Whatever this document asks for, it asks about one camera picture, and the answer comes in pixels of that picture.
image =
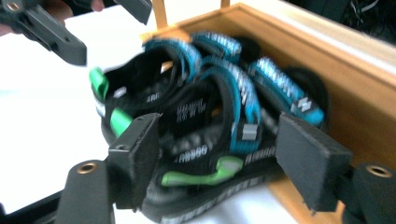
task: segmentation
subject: green tab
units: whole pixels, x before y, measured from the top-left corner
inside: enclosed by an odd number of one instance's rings
[[[187,185],[217,185],[238,173],[244,162],[236,157],[225,156],[218,160],[217,171],[212,175],[186,175],[180,172],[166,172],[163,176],[162,185],[165,187]]]
[[[95,93],[101,100],[105,100],[108,91],[108,80],[100,68],[95,67],[90,71],[90,81]]]
[[[128,114],[126,114],[123,110],[119,108],[115,108],[113,113],[111,113],[110,118],[110,126],[113,130],[113,133],[120,137],[123,132],[131,125],[134,119],[131,118]]]

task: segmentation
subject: blue strap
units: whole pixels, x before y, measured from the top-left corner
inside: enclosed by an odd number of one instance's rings
[[[323,111],[315,101],[291,78],[280,71],[269,58],[261,58],[248,69],[252,78],[274,93],[284,105],[286,113],[319,126],[324,119]]]
[[[202,43],[208,47],[215,47],[219,49],[221,59],[227,60],[230,63],[238,63],[240,54],[242,52],[241,44],[223,34],[213,32],[198,32],[191,35],[192,42]]]
[[[256,151],[259,147],[260,137],[257,135],[261,123],[260,104],[253,83],[236,65],[217,57],[206,57],[203,65],[208,68],[199,76],[200,79],[209,76],[217,76],[223,79],[230,91],[233,101],[233,127],[231,129],[232,153],[249,153]],[[244,112],[246,123],[242,125],[241,112]],[[238,134],[238,128],[242,126],[242,137]]]
[[[182,69],[182,80],[187,82],[193,81],[196,73],[199,71],[202,62],[201,53],[192,45],[181,41],[176,38],[167,39],[150,39],[144,44],[145,50],[154,48],[170,48],[174,49],[180,58],[181,69]],[[186,64],[187,61],[189,72],[186,74]]]

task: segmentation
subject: white tabletop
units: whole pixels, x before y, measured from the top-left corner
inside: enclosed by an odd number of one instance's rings
[[[205,2],[203,11],[219,7],[208,5],[217,1]],[[167,4],[180,7],[176,0]],[[0,38],[0,202],[7,213],[61,190],[75,164],[106,157],[89,70],[129,61],[142,50],[139,34],[155,29],[155,21],[151,15],[145,26],[116,6],[69,19],[66,27],[87,45],[88,66],[65,63],[22,35]],[[139,212],[115,214],[117,223],[151,223]],[[295,223],[264,185],[244,190],[191,221],[263,222]]]

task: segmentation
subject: wooden box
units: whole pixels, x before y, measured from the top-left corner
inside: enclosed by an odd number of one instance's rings
[[[287,3],[267,2],[264,10],[223,7],[142,38],[188,40],[189,33],[210,30],[258,40],[281,67],[302,65],[323,79],[332,100],[330,136],[353,151],[353,164],[396,169],[396,48]],[[269,187],[299,223],[341,223],[342,205],[311,217],[287,178]]]

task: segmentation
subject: white surface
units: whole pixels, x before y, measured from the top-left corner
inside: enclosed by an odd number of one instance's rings
[[[213,0],[204,5],[198,0],[183,6],[180,2],[187,1],[166,1],[169,8],[183,12],[172,12],[170,23],[219,7]],[[62,189],[75,164],[106,157],[88,72],[96,65],[108,68],[130,60],[141,51],[138,35],[155,29],[155,23],[153,15],[144,26],[122,7],[112,7],[69,19],[66,27],[87,45],[87,67],[65,63],[22,35],[0,38],[0,202],[7,213]],[[116,221],[151,223],[141,213],[119,210]],[[295,223],[261,185],[191,223],[263,222]]]

